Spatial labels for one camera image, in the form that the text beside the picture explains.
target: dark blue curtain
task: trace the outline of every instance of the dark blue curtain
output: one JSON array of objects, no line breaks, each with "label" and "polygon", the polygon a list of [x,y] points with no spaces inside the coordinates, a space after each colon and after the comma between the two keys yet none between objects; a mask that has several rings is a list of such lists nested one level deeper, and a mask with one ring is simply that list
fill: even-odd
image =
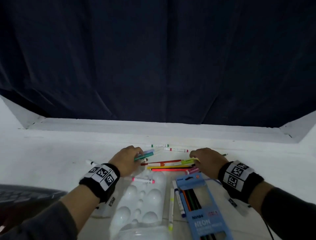
[{"label": "dark blue curtain", "polygon": [[279,127],[316,110],[315,1],[0,3],[0,94],[41,115]]}]

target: dark sleeve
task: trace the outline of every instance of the dark sleeve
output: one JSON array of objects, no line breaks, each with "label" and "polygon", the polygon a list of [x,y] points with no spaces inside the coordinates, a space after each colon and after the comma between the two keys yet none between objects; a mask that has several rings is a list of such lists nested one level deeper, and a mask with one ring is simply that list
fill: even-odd
[{"label": "dark sleeve", "polygon": [[273,188],[261,206],[262,216],[283,240],[309,239],[314,235],[316,205],[279,188]]},{"label": "dark sleeve", "polygon": [[58,201],[34,218],[0,236],[0,240],[77,239],[76,224],[65,205]]}]

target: hand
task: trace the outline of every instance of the hand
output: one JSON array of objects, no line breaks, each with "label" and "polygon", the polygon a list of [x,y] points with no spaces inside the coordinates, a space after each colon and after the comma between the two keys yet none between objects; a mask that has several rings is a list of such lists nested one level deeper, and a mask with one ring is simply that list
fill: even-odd
[{"label": "hand", "polygon": [[121,177],[126,177],[140,166],[141,161],[137,160],[134,162],[134,158],[138,156],[138,153],[144,155],[140,147],[135,148],[134,146],[128,146],[115,154],[109,163],[118,168]]},{"label": "hand", "polygon": [[195,166],[206,176],[213,179],[218,179],[219,170],[228,162],[219,152],[210,148],[200,148],[192,151],[190,157],[198,158],[200,161],[194,160]]}]

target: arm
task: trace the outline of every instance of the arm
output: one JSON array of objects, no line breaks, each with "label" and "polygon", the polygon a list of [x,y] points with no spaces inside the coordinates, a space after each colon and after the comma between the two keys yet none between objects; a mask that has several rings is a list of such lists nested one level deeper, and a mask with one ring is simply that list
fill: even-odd
[{"label": "arm", "polygon": [[249,203],[282,239],[307,239],[312,235],[316,205],[307,203],[265,181],[256,184],[250,195],[246,195],[249,197],[245,200],[243,191],[237,192],[235,188],[223,182],[221,172],[223,169],[225,172],[229,163],[220,153],[202,148],[192,151],[190,157],[198,158],[199,161],[195,161],[195,164],[201,172],[210,178],[219,179],[231,197],[234,195],[234,198]]},{"label": "arm", "polygon": [[0,236],[1,240],[25,239],[25,240],[69,240],[76,239],[87,219],[101,202],[106,202],[112,195],[115,184],[120,176],[128,176],[140,165],[140,161],[134,162],[138,153],[143,154],[141,148],[129,146],[123,148],[109,161],[105,167],[112,168],[117,178],[104,190],[99,182],[94,181],[89,171],[79,186],[64,196],[39,215],[24,221],[9,232]]}]

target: wristband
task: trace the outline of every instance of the wristband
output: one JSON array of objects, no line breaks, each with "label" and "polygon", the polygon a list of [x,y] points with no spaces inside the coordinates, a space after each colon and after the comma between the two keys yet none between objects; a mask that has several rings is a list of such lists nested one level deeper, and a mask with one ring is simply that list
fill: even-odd
[{"label": "wristband", "polygon": [[240,161],[226,163],[218,173],[218,179],[232,198],[248,203],[254,188],[264,179]]},{"label": "wristband", "polygon": [[80,185],[86,185],[93,194],[106,202],[113,194],[115,185],[120,178],[120,172],[116,166],[110,163],[97,165],[87,172],[80,180]]}]

